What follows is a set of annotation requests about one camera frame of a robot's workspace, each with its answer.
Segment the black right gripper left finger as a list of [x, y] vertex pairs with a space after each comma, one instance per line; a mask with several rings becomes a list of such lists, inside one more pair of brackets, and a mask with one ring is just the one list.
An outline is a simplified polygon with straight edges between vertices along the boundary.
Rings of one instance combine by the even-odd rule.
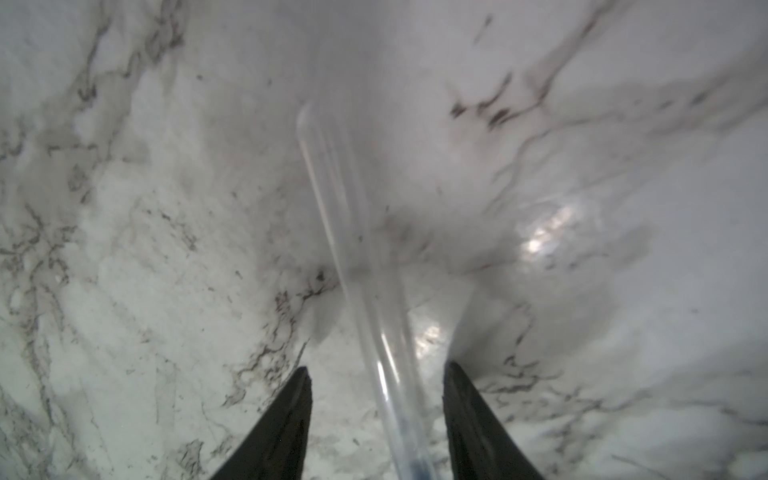
[[297, 368], [213, 480], [302, 477], [312, 413], [312, 382]]

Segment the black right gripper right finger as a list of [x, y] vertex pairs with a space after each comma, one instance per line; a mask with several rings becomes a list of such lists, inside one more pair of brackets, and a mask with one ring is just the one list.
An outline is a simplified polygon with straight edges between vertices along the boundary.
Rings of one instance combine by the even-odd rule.
[[456, 479], [543, 479], [458, 363], [445, 365], [443, 386], [449, 454]]

